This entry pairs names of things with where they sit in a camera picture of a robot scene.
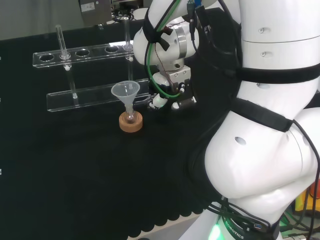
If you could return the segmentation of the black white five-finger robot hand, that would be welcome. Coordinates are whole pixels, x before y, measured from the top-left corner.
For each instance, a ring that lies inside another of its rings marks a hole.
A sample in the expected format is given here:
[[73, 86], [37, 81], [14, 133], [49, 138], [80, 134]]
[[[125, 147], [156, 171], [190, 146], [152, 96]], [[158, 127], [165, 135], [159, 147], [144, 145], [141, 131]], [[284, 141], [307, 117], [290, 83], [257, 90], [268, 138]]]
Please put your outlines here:
[[156, 72], [150, 77], [150, 84], [149, 89], [155, 94], [149, 103], [152, 109], [158, 110], [169, 103], [172, 110], [182, 111], [197, 103], [188, 66], [167, 73]]

